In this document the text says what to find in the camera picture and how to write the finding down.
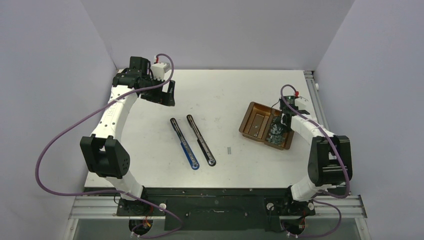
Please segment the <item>blue stapler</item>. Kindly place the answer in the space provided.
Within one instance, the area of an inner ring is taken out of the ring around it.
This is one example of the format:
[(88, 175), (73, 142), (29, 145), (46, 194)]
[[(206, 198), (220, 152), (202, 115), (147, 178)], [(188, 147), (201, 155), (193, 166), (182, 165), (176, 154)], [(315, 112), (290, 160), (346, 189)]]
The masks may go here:
[(177, 120), (175, 118), (171, 118), (170, 119), (170, 123), (172, 125), (172, 128), (176, 132), (179, 140), (180, 140), (180, 145), (181, 145), (181, 147), (182, 147), (182, 149), (184, 151), (184, 154), (185, 154), (185, 156), (186, 156), (186, 158), (187, 158), (187, 160), (188, 160), (188, 162), (190, 164), (190, 167), (193, 170), (198, 170), (199, 167), (200, 167), (199, 162), (197, 161), (196, 156), (194, 155), (194, 153), (193, 153), (190, 145), (188, 144), (186, 138), (184, 137), (184, 134), (181, 131), (181, 129), (180, 129), (179, 125), (178, 125)]

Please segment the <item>brown plastic tray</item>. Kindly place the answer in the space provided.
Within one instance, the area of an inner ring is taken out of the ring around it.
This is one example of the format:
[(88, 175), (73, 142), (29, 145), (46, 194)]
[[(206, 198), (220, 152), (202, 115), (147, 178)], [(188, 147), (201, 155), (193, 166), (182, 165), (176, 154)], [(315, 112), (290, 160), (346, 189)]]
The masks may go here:
[(246, 110), (239, 132), (245, 138), (261, 142), (274, 149), (289, 150), (293, 141), (293, 131), (287, 131), (282, 145), (275, 145), (266, 141), (273, 118), (281, 116), (280, 110), (252, 101)]

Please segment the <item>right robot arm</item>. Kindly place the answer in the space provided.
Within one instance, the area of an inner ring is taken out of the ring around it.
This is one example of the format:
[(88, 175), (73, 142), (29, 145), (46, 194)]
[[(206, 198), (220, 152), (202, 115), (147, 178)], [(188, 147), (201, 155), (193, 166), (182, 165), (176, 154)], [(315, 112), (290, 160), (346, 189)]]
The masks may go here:
[(351, 141), (318, 124), (308, 111), (295, 105), (295, 95), (281, 96), (281, 123), (299, 134), (310, 146), (307, 175), (290, 187), (291, 195), (283, 199), (282, 207), (289, 214), (297, 213), (304, 201), (318, 194), (345, 198), (353, 177)]

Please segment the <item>black stapler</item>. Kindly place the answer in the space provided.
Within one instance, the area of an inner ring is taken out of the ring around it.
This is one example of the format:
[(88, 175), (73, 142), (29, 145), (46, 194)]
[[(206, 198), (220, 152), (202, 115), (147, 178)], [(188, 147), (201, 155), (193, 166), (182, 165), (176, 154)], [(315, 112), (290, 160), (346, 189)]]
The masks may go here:
[(186, 116), (186, 119), (191, 127), (191, 129), (193, 130), (196, 138), (197, 138), (197, 143), (200, 147), (200, 149), (202, 150), (202, 153), (207, 161), (207, 164), (211, 167), (214, 167), (217, 163), (215, 157), (213, 156), (209, 146), (207, 145), (205, 139), (203, 138), (199, 128), (197, 127), (194, 118), (191, 114), (188, 114)]

